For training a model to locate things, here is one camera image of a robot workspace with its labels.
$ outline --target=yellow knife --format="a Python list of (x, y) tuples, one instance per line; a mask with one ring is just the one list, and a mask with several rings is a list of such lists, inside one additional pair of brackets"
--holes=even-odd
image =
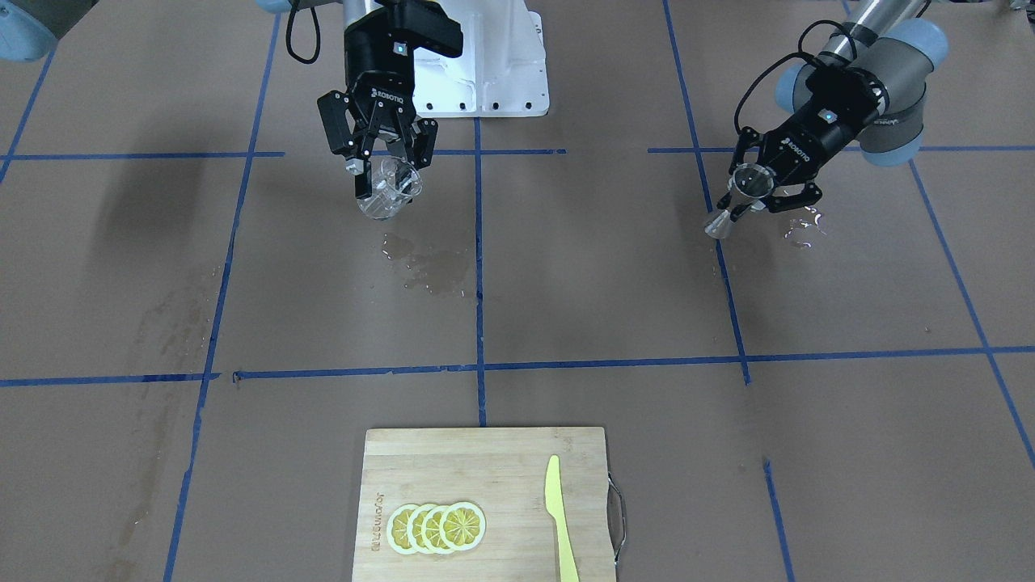
[(554, 455), (546, 465), (546, 512), (557, 523), (557, 554), (561, 562), (561, 582), (579, 582), (575, 556), (568, 539), (568, 522), (564, 518), (564, 495), (561, 493), (561, 459)]

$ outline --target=lemon slice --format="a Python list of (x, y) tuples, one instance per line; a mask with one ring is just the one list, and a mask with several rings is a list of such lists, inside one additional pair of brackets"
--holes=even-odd
[(434, 554), (451, 554), (454, 551), (449, 546), (446, 546), (445, 541), (442, 540), (441, 529), (439, 528), (439, 524), (442, 523), (442, 516), (445, 515), (448, 508), (448, 505), (438, 505), (424, 516), (422, 523), (424, 547)]
[(485, 514), (470, 501), (453, 503), (442, 515), (439, 535), (450, 550), (470, 550), (485, 535)]
[(413, 510), (413, 513), (406, 520), (406, 539), (410, 543), (410, 547), (421, 554), (434, 553), (424, 546), (424, 518), (427, 516), (427, 512), (438, 506), (438, 503), (424, 503)]
[(416, 508), (416, 504), (407, 503), (392, 512), (391, 517), (388, 518), (388, 527), (391, 528), (388, 534), (388, 545), (391, 546), (392, 550), (404, 555), (417, 553), (417, 549), (413, 547), (410, 539), (406, 535), (406, 525), (410, 521), (410, 515)]

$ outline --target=blue joint cap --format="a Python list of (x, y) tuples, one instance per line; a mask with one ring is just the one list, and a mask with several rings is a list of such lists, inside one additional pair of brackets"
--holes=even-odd
[(889, 151), (866, 151), (862, 150), (862, 156), (874, 166), (880, 166), (881, 168), (890, 168), (892, 166), (898, 166), (899, 164), (906, 164), (913, 156), (920, 151), (920, 146), (923, 145), (923, 129), (917, 134), (912, 141), (904, 146), (896, 147), (895, 149)]
[(935, 68), (938, 68), (938, 65), (942, 64), (942, 61), (949, 54), (949, 38), (945, 36), (941, 28), (938, 28), (938, 25), (923, 19), (904, 21), (884, 36), (894, 38), (920, 51), (930, 59), (930, 64), (935, 65)]
[(796, 63), (785, 70), (776, 82), (776, 92), (773, 97), (776, 99), (776, 105), (788, 113), (794, 113), (794, 86), (798, 83), (798, 75), (804, 66), (803, 62)]
[(291, 11), (291, 0), (256, 0), (256, 4), (271, 14)]
[(0, 0), (0, 59), (29, 62), (58, 46), (58, 38), (32, 14)]

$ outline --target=black cable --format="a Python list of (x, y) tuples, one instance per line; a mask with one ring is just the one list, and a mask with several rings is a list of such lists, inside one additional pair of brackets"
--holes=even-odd
[(805, 31), (801, 33), (801, 36), (798, 37), (799, 53), (803, 53), (805, 51), (804, 49), (802, 49), (802, 45), (805, 42), (805, 36), (808, 36), (808, 33), (811, 32), (814, 28), (822, 26), (824, 24), (829, 24), (830, 26), (836, 28), (841, 34), (844, 34), (848, 38), (849, 46), (852, 48), (852, 60), (855, 60), (856, 58), (859, 57), (859, 51), (855, 47), (855, 38), (852, 37), (848, 29), (845, 28), (844, 24), (834, 21), (816, 21), (812, 24), (808, 25), (808, 28), (806, 28)]
[(778, 61), (770, 65), (769, 68), (762, 71), (762, 75), (760, 75), (758, 79), (756, 79), (755, 82), (751, 83), (751, 86), (747, 88), (747, 91), (744, 93), (744, 96), (740, 97), (740, 103), (737, 104), (737, 110), (733, 113), (733, 126), (734, 128), (737, 129), (738, 136), (740, 135), (740, 110), (744, 108), (744, 104), (747, 103), (747, 98), (751, 96), (751, 92), (753, 92), (755, 88), (759, 86), (759, 83), (762, 83), (763, 79), (765, 79), (773, 70), (776, 70), (776, 67), (792, 59), (802, 59), (808, 64), (816, 67), (823, 66), (823, 63), (817, 60), (815, 56), (804, 51), (799, 51), (797, 53), (791, 53), (790, 55), (783, 56)]
[(313, 51), (313, 56), (309, 58), (300, 57), (291, 47), (291, 35), (295, 28), (295, 14), (298, 13), (298, 3), (301, 1), (302, 0), (291, 0), (291, 12), (288, 14), (288, 30), (285, 33), (284, 40), (288, 46), (288, 54), (291, 55), (293, 59), (302, 64), (313, 64), (317, 62), (318, 58), (320, 58), (320, 21), (317, 20), (316, 7), (309, 8), (309, 13), (313, 14), (313, 28), (317, 33), (317, 48)]

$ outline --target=wooden cutting board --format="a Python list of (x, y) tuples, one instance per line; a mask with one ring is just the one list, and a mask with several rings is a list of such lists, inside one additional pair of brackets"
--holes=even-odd
[[(557, 533), (543, 493), (552, 455), (560, 457), (580, 582), (615, 582), (602, 428), (367, 431), (353, 582), (559, 582)], [(389, 547), (396, 507), (457, 501), (485, 514), (477, 547), (450, 555), (402, 555)]]

